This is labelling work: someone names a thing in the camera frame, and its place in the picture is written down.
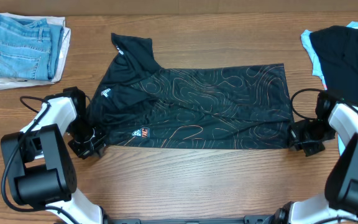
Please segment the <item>black cycling jersey orange lines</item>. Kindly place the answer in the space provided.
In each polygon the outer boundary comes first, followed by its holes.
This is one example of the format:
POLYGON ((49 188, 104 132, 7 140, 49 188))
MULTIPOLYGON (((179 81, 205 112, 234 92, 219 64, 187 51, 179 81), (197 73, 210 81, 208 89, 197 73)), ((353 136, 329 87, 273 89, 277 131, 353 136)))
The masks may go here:
POLYGON ((283 149, 293 121, 283 64, 163 68, 151 39, 113 34, 118 53, 87 108, 108 145, 283 149))

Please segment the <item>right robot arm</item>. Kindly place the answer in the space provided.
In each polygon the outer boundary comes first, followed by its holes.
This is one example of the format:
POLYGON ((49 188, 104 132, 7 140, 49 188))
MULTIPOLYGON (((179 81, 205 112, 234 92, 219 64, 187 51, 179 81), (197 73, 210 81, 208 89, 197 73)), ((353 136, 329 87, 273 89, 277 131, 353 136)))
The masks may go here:
POLYGON ((312 156, 335 135, 345 149, 328 176, 324 193, 279 208, 267 223, 358 223, 358 107, 319 90, 316 117, 303 117, 288 128, 288 143, 312 156))

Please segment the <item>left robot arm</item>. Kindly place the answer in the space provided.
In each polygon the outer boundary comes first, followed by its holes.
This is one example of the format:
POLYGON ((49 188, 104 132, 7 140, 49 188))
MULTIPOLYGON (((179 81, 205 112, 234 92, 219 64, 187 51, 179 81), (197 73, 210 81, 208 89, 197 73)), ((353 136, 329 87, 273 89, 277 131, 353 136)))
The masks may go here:
POLYGON ((1 138, 1 195, 17 212, 48 211, 65 223, 111 223, 77 186, 69 149, 81 159, 101 156, 106 134, 86 119, 87 96, 77 87, 41 99, 35 118, 1 138))

